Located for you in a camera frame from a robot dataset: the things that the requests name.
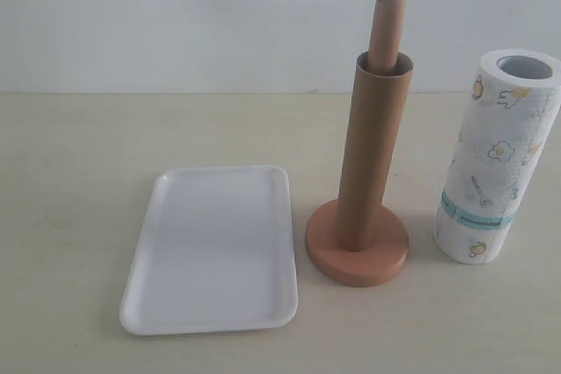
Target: white wall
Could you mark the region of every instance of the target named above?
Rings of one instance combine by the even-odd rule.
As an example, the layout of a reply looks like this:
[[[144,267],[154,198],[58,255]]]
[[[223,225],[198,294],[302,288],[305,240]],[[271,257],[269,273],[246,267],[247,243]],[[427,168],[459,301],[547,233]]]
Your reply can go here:
[[[348,92],[374,0],[0,0],[0,91]],[[408,0],[413,90],[482,53],[561,56],[559,0]]]

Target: wooden rod top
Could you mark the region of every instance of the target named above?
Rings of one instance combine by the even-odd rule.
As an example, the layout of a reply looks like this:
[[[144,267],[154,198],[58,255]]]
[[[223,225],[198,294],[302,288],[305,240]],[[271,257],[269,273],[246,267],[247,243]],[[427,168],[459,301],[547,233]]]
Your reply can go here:
[[[376,0],[366,69],[371,74],[394,74],[404,11],[405,0]]]

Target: round wooden base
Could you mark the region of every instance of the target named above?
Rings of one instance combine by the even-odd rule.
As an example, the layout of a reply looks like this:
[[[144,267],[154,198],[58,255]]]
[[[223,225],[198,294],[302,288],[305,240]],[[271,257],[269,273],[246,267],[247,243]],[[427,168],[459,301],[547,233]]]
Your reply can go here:
[[[372,246],[364,251],[341,249],[333,234],[337,200],[328,201],[309,218],[306,248],[317,268],[348,286],[374,286],[393,279],[405,264],[409,239],[403,223],[381,207]]]

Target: wooden paper towel holder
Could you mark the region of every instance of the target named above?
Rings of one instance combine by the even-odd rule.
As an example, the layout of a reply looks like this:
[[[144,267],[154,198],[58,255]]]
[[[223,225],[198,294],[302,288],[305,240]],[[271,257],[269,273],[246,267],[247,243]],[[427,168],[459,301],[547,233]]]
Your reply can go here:
[[[413,62],[399,53],[405,0],[377,0],[370,46],[357,59],[338,199],[308,221],[306,248],[317,268],[348,286],[395,277],[408,233],[381,205]]]

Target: paper towel roll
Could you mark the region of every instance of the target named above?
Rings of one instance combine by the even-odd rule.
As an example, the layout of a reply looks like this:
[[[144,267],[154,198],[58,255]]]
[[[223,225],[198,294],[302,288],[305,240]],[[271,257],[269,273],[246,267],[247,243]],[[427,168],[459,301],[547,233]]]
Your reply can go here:
[[[435,223],[450,257],[499,254],[560,104],[561,61],[518,49],[481,58]]]

